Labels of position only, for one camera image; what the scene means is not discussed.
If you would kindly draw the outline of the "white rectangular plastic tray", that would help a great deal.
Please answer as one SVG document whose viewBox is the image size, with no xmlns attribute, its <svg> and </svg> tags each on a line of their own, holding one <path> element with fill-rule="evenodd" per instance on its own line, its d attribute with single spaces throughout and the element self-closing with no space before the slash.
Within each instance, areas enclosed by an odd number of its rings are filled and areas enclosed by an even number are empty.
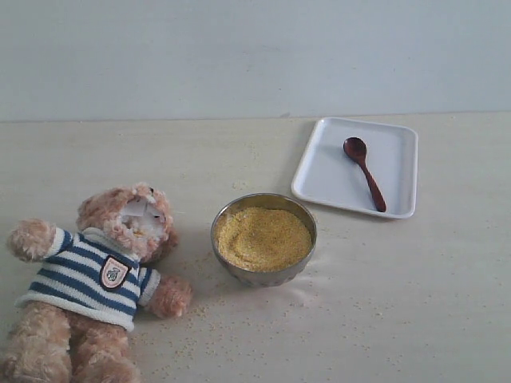
<svg viewBox="0 0 511 383">
<path fill-rule="evenodd" d="M 360 167 L 343 150 L 361 139 L 366 164 L 382 192 L 386 210 L 376 210 Z M 407 127 L 324 117 L 315 123 L 291 182 L 292 194 L 307 202 L 388 219 L 410 218 L 416 207 L 418 134 Z"/>
</svg>

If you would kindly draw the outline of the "dark red wooden spoon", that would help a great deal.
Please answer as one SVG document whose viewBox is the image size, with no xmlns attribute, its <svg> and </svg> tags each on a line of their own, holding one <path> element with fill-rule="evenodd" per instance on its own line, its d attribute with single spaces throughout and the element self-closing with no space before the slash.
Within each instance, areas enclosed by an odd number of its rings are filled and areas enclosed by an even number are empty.
<svg viewBox="0 0 511 383">
<path fill-rule="evenodd" d="M 343 142 L 343 151 L 362 170 L 370 190 L 374 207 L 378 212 L 386 212 L 386 201 L 366 165 L 367 146 L 365 142 L 356 136 L 349 137 Z"/>
</svg>

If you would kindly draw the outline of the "steel bowl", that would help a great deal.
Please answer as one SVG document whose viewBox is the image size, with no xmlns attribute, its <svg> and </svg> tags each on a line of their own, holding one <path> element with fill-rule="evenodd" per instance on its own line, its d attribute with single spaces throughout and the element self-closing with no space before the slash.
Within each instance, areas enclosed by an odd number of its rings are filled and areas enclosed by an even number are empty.
<svg viewBox="0 0 511 383">
<path fill-rule="evenodd" d="M 282 209 L 296 215 L 307 227 L 312 237 L 312 248 L 307 257 L 286 269 L 275 272 L 252 272 L 244 270 L 231 264 L 227 259 L 225 259 L 218 248 L 220 228 L 230 215 L 234 215 L 238 211 L 242 211 L 248 207 Z M 285 282 L 291 281 L 304 269 L 311 256 L 314 254 L 316 239 L 316 223 L 311 213 L 298 201 L 275 193 L 255 193 L 244 195 L 233 200 L 220 210 L 213 220 L 211 227 L 212 249 L 217 260 L 231 276 L 251 287 L 279 286 Z"/>
</svg>

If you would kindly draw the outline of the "pink plush teddy bear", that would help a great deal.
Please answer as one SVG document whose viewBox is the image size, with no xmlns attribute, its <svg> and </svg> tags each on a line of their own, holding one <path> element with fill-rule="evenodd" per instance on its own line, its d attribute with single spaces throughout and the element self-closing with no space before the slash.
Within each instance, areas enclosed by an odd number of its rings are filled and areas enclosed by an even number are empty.
<svg viewBox="0 0 511 383">
<path fill-rule="evenodd" d="M 26 219 L 6 245 L 40 270 L 17 304 L 22 316 L 1 360 L 4 382 L 138 382 L 129 333 L 139 308 L 183 315 L 191 285 L 153 263 L 177 244 L 166 195 L 148 184 L 85 200 L 77 231 Z"/>
</svg>

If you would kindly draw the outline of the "yellow millet grain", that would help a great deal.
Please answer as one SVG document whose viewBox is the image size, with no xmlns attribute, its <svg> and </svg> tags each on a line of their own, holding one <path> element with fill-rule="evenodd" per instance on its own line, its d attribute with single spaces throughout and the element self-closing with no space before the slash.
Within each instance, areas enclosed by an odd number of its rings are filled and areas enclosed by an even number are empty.
<svg viewBox="0 0 511 383">
<path fill-rule="evenodd" d="M 218 248 L 225 259 L 241 269 L 275 272 L 307 257 L 312 237 L 289 211 L 248 207 L 225 220 Z"/>
</svg>

